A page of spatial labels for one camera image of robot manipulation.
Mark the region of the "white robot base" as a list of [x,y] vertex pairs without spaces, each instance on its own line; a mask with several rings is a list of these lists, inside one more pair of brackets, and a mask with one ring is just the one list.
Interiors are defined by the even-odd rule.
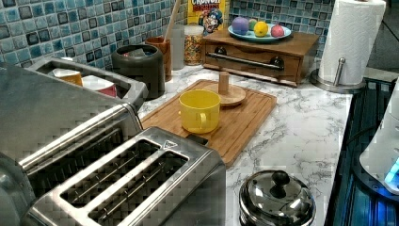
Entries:
[[391,194],[399,193],[399,84],[395,82],[384,117],[359,157],[365,171]]

